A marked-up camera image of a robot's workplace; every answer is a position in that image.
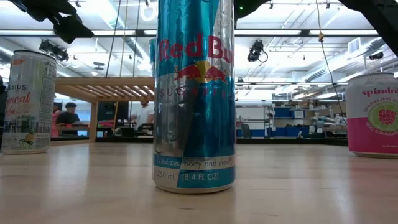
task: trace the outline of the red bull can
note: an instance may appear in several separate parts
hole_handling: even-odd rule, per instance
[[[49,149],[56,75],[53,57],[29,50],[14,52],[2,136],[5,154]]]
[[[232,0],[159,0],[153,180],[181,194],[235,180]]]

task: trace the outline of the person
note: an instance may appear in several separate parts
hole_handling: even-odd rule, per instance
[[[51,137],[57,137],[58,136],[58,129],[56,126],[57,123],[57,118],[58,116],[62,113],[62,111],[59,110],[58,104],[54,103],[54,107],[52,110],[52,128],[51,128]]]
[[[77,105],[75,103],[69,102],[65,105],[66,112],[58,115],[57,121],[55,124],[57,126],[61,126],[63,124],[79,124],[80,119],[77,114],[75,114]],[[62,131],[61,135],[74,135],[77,136],[77,131]]]
[[[136,121],[135,129],[143,124],[152,124],[154,122],[154,108],[149,106],[148,101],[140,101],[142,108],[138,109],[130,117],[131,122]]]

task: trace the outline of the red bull sugarfree can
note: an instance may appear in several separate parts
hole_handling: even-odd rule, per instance
[[[154,182],[176,193],[235,180],[233,0],[159,0]]]

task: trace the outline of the raspberry graphic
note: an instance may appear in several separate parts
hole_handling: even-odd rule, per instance
[[[397,113],[392,110],[381,109],[379,112],[379,121],[385,125],[391,125],[396,119]]]

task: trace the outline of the black shirt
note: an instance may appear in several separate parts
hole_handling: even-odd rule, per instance
[[[69,112],[63,112],[58,115],[58,118],[55,124],[64,123],[64,124],[73,124],[74,122],[80,121],[79,116],[77,114],[71,114]],[[62,131],[61,135],[77,135],[77,131]]]

